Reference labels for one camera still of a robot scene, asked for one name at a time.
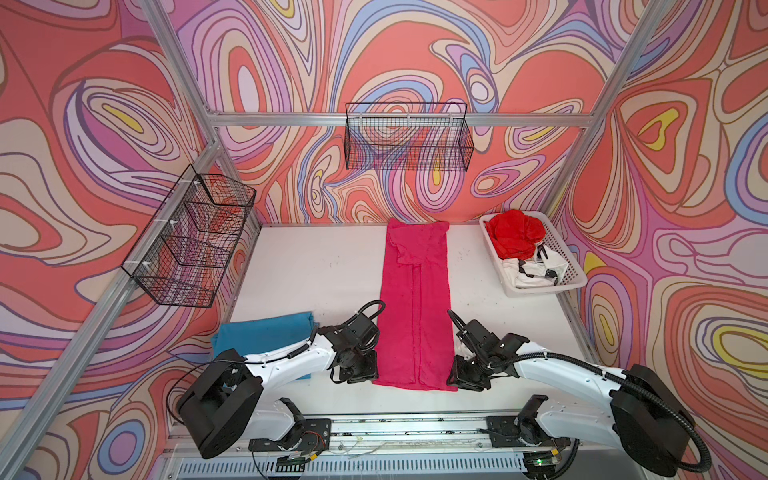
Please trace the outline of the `magenta t shirt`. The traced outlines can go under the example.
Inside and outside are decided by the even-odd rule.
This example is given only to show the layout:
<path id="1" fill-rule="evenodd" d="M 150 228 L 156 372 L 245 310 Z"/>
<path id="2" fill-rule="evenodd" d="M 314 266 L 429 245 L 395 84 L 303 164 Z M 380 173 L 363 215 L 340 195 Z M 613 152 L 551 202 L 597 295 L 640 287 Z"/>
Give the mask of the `magenta t shirt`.
<path id="1" fill-rule="evenodd" d="M 389 221 L 377 318 L 376 385 L 455 392 L 448 384 L 455 357 L 448 268 L 449 224 Z"/>

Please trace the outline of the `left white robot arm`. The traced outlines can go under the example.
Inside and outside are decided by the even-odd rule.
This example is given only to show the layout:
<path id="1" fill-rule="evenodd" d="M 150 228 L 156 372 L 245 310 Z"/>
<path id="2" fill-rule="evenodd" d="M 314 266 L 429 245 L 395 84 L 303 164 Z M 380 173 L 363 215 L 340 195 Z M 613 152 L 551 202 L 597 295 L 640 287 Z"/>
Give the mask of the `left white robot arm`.
<path id="1" fill-rule="evenodd" d="M 376 380 L 380 330 L 375 319 L 385 309 L 384 301 L 372 300 L 345 322 L 316 327 L 308 339 L 269 352 L 242 355 L 234 348 L 225 350 L 199 367 L 200 375 L 168 410 L 206 460 L 243 437 L 288 450 L 308 435 L 316 440 L 311 450 L 321 452 L 327 441 L 307 430 L 295 403 L 270 394 L 324 371 L 334 384 Z"/>

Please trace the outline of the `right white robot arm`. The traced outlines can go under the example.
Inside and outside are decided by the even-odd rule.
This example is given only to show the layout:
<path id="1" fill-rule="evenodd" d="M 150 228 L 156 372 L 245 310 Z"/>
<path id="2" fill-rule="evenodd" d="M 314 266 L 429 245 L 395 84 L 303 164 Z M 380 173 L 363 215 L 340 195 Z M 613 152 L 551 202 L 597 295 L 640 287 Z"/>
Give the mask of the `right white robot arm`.
<path id="1" fill-rule="evenodd" d="M 662 477 L 706 473 L 712 454 L 695 421 L 656 372 L 635 364 L 619 369 L 551 351 L 529 338 L 498 337 L 477 320 L 448 313 L 470 357 L 455 356 L 449 385 L 483 392 L 496 379 L 548 385 L 570 396 L 532 395 L 512 416 L 491 416 L 486 431 L 496 448 L 545 447 L 560 439 L 612 447 Z"/>

